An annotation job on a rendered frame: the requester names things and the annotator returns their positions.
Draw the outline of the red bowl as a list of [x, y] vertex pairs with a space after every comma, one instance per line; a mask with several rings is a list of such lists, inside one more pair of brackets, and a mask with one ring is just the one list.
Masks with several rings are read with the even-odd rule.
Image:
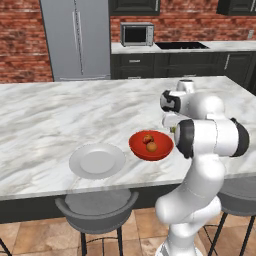
[[[143, 143], [143, 137], [147, 134], [153, 136], [154, 141], [157, 144], [157, 150], [155, 152], [149, 152], [146, 149], [146, 145]], [[129, 147], [131, 151], [140, 159], [147, 161], [158, 161], [169, 155], [174, 147], [172, 139], [159, 131], [155, 130], [142, 130], [133, 134], [129, 139]]]

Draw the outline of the white round plate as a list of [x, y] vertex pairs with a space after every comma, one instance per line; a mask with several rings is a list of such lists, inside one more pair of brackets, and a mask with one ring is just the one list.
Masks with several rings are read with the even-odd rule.
[[70, 170], [85, 179], [105, 179], [115, 175], [125, 165], [121, 149], [106, 143], [87, 144], [77, 149], [69, 159]]

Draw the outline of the black hob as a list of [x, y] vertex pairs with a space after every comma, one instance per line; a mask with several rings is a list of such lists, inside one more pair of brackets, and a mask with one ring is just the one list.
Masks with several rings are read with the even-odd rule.
[[155, 44], [162, 50], [209, 49], [209, 47], [200, 42], [155, 42]]

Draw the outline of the silver microwave oven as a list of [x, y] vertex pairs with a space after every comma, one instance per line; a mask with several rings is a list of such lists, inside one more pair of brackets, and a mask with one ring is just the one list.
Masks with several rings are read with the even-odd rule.
[[150, 22], [121, 22], [120, 42], [127, 46], [152, 46], [154, 25]]

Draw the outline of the dark wall cupboard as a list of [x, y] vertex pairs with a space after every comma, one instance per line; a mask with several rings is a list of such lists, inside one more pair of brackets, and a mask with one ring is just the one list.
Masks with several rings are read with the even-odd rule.
[[161, 0], [109, 0], [111, 16], [158, 16]]
[[216, 13], [226, 16], [256, 16], [256, 0], [219, 0]]

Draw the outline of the silver fridge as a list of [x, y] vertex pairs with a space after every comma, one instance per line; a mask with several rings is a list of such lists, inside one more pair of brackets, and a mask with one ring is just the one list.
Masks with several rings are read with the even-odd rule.
[[54, 81], [107, 80], [108, 0], [40, 0]]

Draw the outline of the dark base cupboard run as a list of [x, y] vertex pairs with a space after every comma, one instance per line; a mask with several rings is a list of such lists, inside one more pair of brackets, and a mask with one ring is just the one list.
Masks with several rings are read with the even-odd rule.
[[111, 78], [227, 76], [256, 90], [256, 52], [188, 52], [113, 54]]

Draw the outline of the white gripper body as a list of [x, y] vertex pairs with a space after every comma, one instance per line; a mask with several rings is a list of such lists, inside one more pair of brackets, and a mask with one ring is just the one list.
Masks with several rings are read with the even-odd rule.
[[176, 127], [181, 121], [181, 117], [175, 113], [164, 113], [162, 117], [162, 125], [164, 128]]

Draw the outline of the grey bar stool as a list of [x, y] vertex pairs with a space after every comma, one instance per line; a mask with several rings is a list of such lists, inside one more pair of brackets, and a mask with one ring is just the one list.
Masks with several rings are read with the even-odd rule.
[[217, 196], [221, 201], [223, 214], [214, 239], [210, 240], [211, 247], [208, 256], [212, 256], [215, 252], [217, 240], [228, 215], [250, 218], [239, 254], [243, 256], [256, 219], [256, 176], [226, 179]]
[[119, 255], [123, 256], [122, 225], [129, 219], [138, 192], [129, 189], [69, 194], [56, 198], [57, 208], [81, 235], [82, 256], [87, 254], [86, 235], [117, 231]]

